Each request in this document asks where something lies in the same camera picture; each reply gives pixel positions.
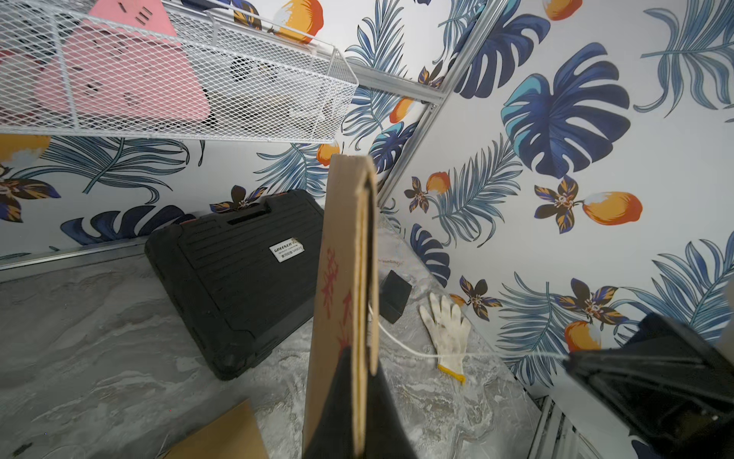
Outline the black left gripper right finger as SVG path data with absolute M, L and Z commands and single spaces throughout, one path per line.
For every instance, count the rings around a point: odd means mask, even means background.
M 369 376 L 366 413 L 367 458 L 417 458 L 399 419 L 381 366 L 375 376 Z

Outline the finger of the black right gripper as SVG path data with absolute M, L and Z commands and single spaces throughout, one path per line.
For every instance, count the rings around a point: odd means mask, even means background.
M 563 365 L 657 457 L 732 457 L 731 324 L 711 344 L 651 313 L 620 348 L 573 352 Z

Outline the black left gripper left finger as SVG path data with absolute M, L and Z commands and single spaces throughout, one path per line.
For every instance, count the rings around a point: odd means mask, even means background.
M 321 418 L 303 458 L 353 457 L 351 352 L 347 347 L 339 356 Z

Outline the brown file bag stack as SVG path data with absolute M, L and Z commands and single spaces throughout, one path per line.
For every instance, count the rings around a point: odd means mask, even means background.
M 303 454 L 347 347 L 352 348 L 352 458 L 363 457 L 366 449 L 368 380 L 378 367 L 378 337 L 370 334 L 368 324 L 368 306 L 377 296 L 375 197 L 376 170 L 369 158 L 332 158 L 315 288 Z

